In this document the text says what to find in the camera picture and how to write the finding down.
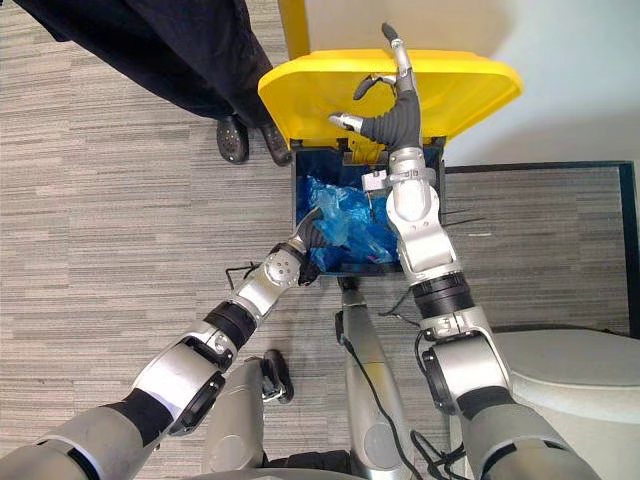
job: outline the black wire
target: black wire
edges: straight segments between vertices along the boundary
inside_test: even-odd
[[[418,368],[420,369],[420,372],[422,372],[425,378],[427,378],[427,369],[424,368],[424,363],[422,363],[422,359],[420,358],[420,353],[418,351],[418,349],[420,348],[420,341],[424,337],[424,332],[424,330],[420,330],[420,332],[418,332],[416,340],[415,342],[413,342],[413,354],[416,356],[416,362],[418,362]]]
[[[469,218],[468,220],[460,220],[459,222],[443,223],[442,228],[453,227],[454,225],[462,225],[463,223],[477,222],[479,220],[486,220],[486,218],[485,217]]]
[[[241,271],[241,270],[246,270],[247,272],[244,274],[244,277],[242,277],[243,279],[245,279],[245,278],[247,278],[249,276],[249,274],[251,272],[253,272],[259,266],[260,266],[259,263],[254,263],[252,261],[249,261],[249,265],[245,266],[245,267],[230,267],[230,268],[226,268],[224,270],[224,274],[227,276],[227,282],[229,283],[229,288],[231,288],[231,290],[235,289],[235,287],[233,285],[233,279],[231,278],[231,273],[230,272],[238,272],[238,271]]]
[[[380,317],[395,317],[399,320],[402,320],[403,322],[407,322],[413,326],[419,327],[420,324],[418,322],[414,322],[413,320],[409,320],[408,318],[406,318],[404,315],[400,315],[398,312],[396,312],[396,310],[398,309],[398,307],[400,305],[402,305],[402,302],[404,302],[407,297],[409,296],[409,294],[411,293],[411,289],[407,289],[406,292],[404,292],[402,294],[402,296],[398,299],[398,301],[393,305],[393,307],[391,307],[389,310],[387,310],[386,312],[380,312],[378,313],[378,316]]]
[[[389,426],[391,427],[391,433],[393,434],[393,442],[396,444],[396,449],[398,450],[398,455],[400,456],[400,460],[402,460],[402,463],[405,464],[405,466],[411,471],[411,473],[417,480],[424,480],[422,475],[420,475],[420,472],[418,472],[418,469],[409,461],[409,459],[405,455],[404,450],[402,449],[402,445],[400,444],[400,437],[398,436],[398,429],[396,428],[396,424],[393,422],[391,415],[389,415],[387,411],[384,409],[384,407],[382,406],[382,403],[380,402],[380,397],[378,397],[378,392],[376,391],[376,388],[373,386],[373,382],[371,381],[371,377],[369,377],[369,374],[367,373],[364,366],[362,365],[362,362],[360,362],[360,359],[358,358],[358,355],[356,354],[356,351],[353,348],[353,344],[344,335],[342,336],[341,340],[342,340],[342,344],[344,345],[344,348],[347,350],[347,352],[351,354],[353,359],[356,361],[356,363],[358,364],[358,367],[360,368],[360,371],[362,372],[362,375],[364,376],[365,380],[369,384],[369,388],[371,389],[371,394],[373,395],[373,399],[375,400],[376,405],[378,406],[378,410],[380,410],[380,414],[387,420],[387,422],[389,422]]]
[[[416,432],[415,430],[411,430],[411,434],[410,434],[411,443],[413,443],[413,446],[416,448],[416,450],[420,452],[420,454],[422,455],[422,458],[424,458],[424,461],[427,462],[427,472],[429,473],[429,475],[436,478],[437,480],[447,480],[447,478],[444,475],[442,475],[442,473],[438,469],[438,465],[436,464],[436,461],[433,460],[433,458],[431,458],[431,455],[429,455],[427,451],[424,449],[424,447],[420,445],[420,442],[416,438],[417,434],[418,432]]]
[[[424,461],[427,462],[427,471],[429,475],[436,478],[437,480],[449,480],[451,478],[455,480],[469,480],[467,477],[462,475],[458,475],[457,473],[451,470],[451,467],[455,462],[461,460],[466,455],[464,451],[464,445],[460,444],[458,448],[452,450],[450,453],[445,453],[442,451],[438,451],[432,444],[427,440],[424,435],[416,430],[411,430],[411,443],[413,446],[420,452]],[[431,455],[427,452],[427,450],[420,444],[423,442],[425,445],[429,447],[429,449],[439,458],[439,460],[434,460]],[[440,466],[444,467],[444,471],[449,477],[447,478],[440,471]]]

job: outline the trash bin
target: trash bin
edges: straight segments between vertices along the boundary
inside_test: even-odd
[[[507,65],[466,52],[409,50],[421,99],[425,161],[438,173],[435,186],[444,205],[447,141],[516,98],[521,80]],[[379,83],[353,100],[360,81],[371,73],[395,73],[384,50],[317,51],[268,72],[258,91],[293,153],[294,223],[304,214],[302,179],[362,188],[362,174],[386,166],[384,147],[330,124],[334,112],[375,116],[394,103],[389,86]],[[400,270],[399,263],[342,264],[335,275],[379,275]]]

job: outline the silver robot arm segment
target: silver robot arm segment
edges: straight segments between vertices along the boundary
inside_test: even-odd
[[[398,64],[396,105],[374,119],[338,113],[330,121],[388,146],[388,173],[364,175],[363,188],[391,188],[387,215],[423,318],[421,330],[433,342],[422,353],[420,367],[434,403],[459,417],[477,479],[595,480],[597,474],[544,418],[511,397],[508,365],[438,220],[435,174],[425,166],[419,122],[413,116],[420,115],[420,107],[409,56],[393,29],[383,25],[383,33]],[[378,77],[367,77],[354,98],[361,98]]]
[[[281,295],[312,280],[306,254],[324,242],[313,227],[319,216],[311,212],[226,301],[149,362],[125,399],[83,412],[0,459],[0,480],[131,479],[164,437],[197,428],[238,350]]]

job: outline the blue bin liner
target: blue bin liner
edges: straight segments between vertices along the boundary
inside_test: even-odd
[[[323,272],[335,271],[342,264],[388,264],[398,260],[396,237],[387,219],[386,198],[372,200],[372,214],[369,199],[362,190],[323,183],[311,175],[299,177],[298,182],[298,192],[302,193],[297,198],[298,221],[312,208],[320,207],[324,218],[317,220],[316,226],[332,245],[311,252]]]

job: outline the black frame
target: black frame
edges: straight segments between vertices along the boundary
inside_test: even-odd
[[[627,303],[629,309],[629,336],[640,339],[640,250],[638,247],[638,223],[633,162],[549,162],[506,163],[502,165],[467,165],[446,167],[446,173],[498,172],[507,170],[551,170],[556,168],[618,168],[624,252],[627,267]]]

